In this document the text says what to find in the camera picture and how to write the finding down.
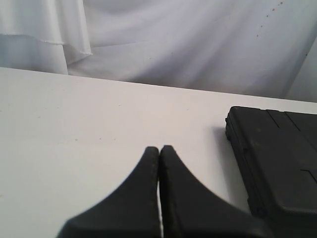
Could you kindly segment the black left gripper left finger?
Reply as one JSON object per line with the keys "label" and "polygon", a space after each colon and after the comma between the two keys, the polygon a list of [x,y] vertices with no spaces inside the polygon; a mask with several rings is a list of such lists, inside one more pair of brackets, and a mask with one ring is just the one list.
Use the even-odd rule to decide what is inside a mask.
{"label": "black left gripper left finger", "polygon": [[59,238],[157,238],[159,150],[147,147],[134,170],[108,197],[69,219]]}

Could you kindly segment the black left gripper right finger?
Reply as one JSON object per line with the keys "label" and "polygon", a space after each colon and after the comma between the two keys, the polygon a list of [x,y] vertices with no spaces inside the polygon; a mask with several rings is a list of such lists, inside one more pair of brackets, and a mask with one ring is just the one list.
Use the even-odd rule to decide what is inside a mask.
{"label": "black left gripper right finger", "polygon": [[206,188],[174,148],[159,155],[159,195],[165,238],[271,238],[261,220],[232,206]]}

